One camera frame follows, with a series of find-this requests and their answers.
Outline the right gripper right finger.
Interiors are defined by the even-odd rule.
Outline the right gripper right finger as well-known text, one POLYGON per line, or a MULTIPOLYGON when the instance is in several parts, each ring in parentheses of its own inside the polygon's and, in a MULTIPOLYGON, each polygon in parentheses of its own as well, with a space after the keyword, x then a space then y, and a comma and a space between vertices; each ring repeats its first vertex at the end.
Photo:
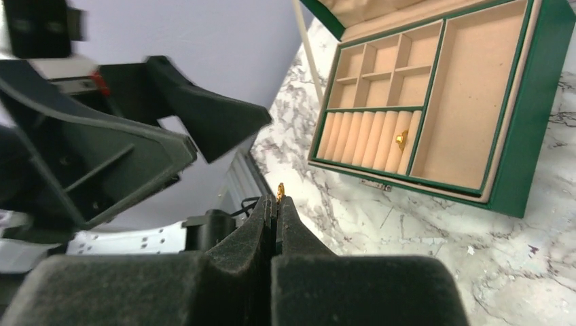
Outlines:
POLYGON ((424 255, 339 256, 278 203, 282 253, 271 261, 273 325, 467 325, 455 281, 424 255))

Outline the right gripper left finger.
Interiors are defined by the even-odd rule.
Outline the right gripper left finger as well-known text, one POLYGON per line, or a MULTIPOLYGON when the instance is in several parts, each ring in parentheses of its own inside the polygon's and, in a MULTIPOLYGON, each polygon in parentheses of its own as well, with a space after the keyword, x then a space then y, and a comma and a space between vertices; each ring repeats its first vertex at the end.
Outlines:
POLYGON ((56 255, 28 274, 2 325, 269 325, 276 200, 207 252, 56 255))

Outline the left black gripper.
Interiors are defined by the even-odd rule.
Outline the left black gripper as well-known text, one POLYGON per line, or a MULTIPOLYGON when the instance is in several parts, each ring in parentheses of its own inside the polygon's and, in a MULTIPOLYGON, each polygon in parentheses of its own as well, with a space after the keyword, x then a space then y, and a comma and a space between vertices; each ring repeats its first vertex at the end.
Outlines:
POLYGON ((1 60, 1 208, 23 219, 7 238, 65 242, 196 159, 187 136, 106 114, 103 86, 88 58, 1 60))

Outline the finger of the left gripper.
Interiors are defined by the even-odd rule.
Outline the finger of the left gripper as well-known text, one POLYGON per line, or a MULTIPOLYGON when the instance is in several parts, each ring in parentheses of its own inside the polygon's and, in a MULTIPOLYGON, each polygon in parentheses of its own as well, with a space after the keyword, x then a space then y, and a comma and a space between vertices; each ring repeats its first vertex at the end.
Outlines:
POLYGON ((166 56, 141 63, 101 65, 101 85, 120 115, 156 125, 177 116, 211 163, 271 123, 268 110, 197 86, 166 56))

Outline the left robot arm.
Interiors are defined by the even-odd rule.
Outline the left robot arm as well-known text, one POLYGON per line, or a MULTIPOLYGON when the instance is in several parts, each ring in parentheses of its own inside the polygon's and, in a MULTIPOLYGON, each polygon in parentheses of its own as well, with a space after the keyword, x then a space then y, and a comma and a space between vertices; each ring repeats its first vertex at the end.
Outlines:
POLYGON ((207 250, 234 230, 211 211, 148 230, 98 227, 214 162, 272 121, 268 110, 206 90, 165 56, 1 61, 1 272, 51 250, 138 255, 207 250))

